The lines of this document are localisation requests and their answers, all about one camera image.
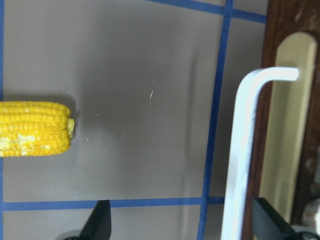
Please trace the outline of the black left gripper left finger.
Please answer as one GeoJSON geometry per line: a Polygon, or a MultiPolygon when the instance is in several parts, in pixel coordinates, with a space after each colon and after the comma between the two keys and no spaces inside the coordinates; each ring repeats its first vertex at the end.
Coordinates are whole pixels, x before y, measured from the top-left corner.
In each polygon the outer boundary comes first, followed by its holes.
{"type": "Polygon", "coordinates": [[[109,200],[99,200],[78,236],[65,240],[109,240],[112,233],[111,204],[109,200]]]}

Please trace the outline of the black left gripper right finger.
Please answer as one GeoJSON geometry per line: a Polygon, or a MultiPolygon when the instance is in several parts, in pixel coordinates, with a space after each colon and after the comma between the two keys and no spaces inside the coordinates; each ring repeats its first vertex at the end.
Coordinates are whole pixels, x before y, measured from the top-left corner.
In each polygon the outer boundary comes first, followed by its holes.
{"type": "Polygon", "coordinates": [[[307,228],[294,228],[269,204],[257,197],[252,203],[251,228],[258,240],[318,240],[320,235],[307,228]]]}

